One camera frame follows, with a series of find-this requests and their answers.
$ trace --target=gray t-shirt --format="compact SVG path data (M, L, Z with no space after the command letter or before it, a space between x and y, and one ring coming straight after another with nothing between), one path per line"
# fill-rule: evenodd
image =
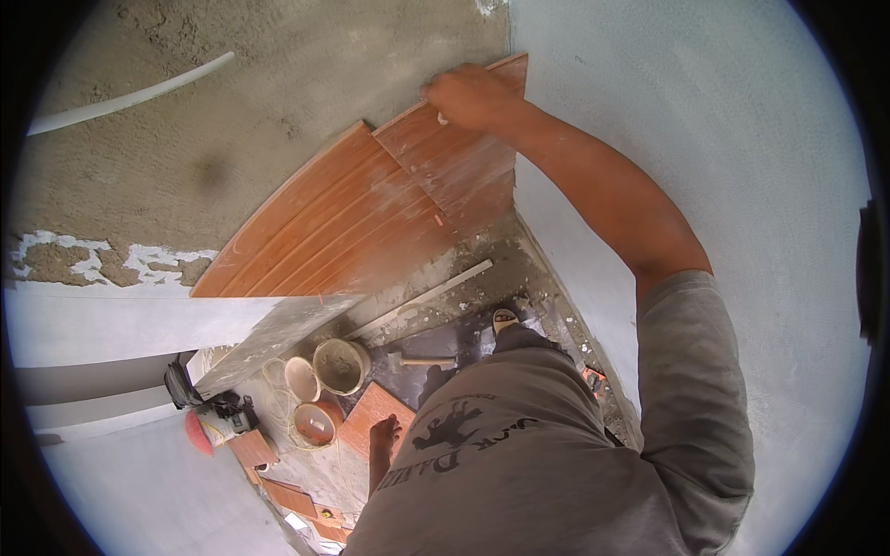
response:
M712 554L751 497L754 460L735 333L706 272L641 301L642 454L603 434L571 362L487 357L405 431L345 554Z

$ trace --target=wooden stick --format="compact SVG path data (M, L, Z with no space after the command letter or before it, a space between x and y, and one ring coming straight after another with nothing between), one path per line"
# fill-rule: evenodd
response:
M387 322L396 318L396 316L398 316L398 314L399 314L399 311L401 311L402 309L405 309L405 308L409 307L410 305L417 305L418 303L427 302L427 301L431 300L432 298L434 298L436 295L443 294L443 293L449 291L452 287L457 286L458 284L461 284L463 282L466 282L469 278L472 278L473 276L479 274L480 272L490 269L492 267L492 265L493 265L493 263L491 262L491 259L486 259L486 260L480 262L479 264L477 264L476 266L472 267L471 269L464 270L463 272L461 272L454 278L452 278L446 282L442 282L441 284L439 284L438 286L434 287L433 289L427 291L426 293L418 295L411 301L403 303L402 305L389 311L382 317L375 318L371 322L367 323L365 326L362 326L361 328L353 330L352 332L350 332L349 334L344 336L343 339L346 341L354 340L355 338L358 338L359 336L367 334L371 330L374 330L375 328L379 328L380 326L382 326L382 325L386 324Z

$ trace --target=plastic bucket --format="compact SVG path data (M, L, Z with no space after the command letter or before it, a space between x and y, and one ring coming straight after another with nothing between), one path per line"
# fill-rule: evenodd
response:
M318 401L321 395L319 377L312 370L312 363L302 357L292 357L284 367L287 387L300 401Z
M330 446L343 424L343 411L329 401L303 403L293 417L295 434L314 447Z
M371 368L371 354L360 343L334 338L315 348L312 366L322 386L346 396L365 382Z

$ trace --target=man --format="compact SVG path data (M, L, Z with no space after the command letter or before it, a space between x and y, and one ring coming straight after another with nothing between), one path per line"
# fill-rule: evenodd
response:
M494 354L448 381L431 369L410 428L393 416L372 430L372 496L344 553L722 551L753 447L735 333L689 224L630 160L478 66L420 95L522 153L633 272L645 446L614 447L570 359L500 310Z

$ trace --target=white cable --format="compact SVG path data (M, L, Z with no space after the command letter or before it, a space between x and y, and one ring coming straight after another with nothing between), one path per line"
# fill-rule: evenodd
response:
M84 122L86 120L93 119L99 116L105 116L112 112L117 112L118 110L129 108L131 106L139 104L140 102L149 101L164 93L168 93L173 89L182 87L183 85L187 85L212 71L216 71L217 69L229 63L234 57L234 52L227 52L216 60L209 61L203 66L199 66L190 71L187 71L181 76L167 79L163 83L152 85L151 87L147 87L145 89L142 89L141 91L125 94L122 97L117 97L116 99L110 99L108 101L87 104L86 106L82 106L79 109L71 109L59 114L36 118L31 121L31 126L28 128L28 135L50 132L53 129L59 129L60 127L65 127L67 125L77 124L79 122Z

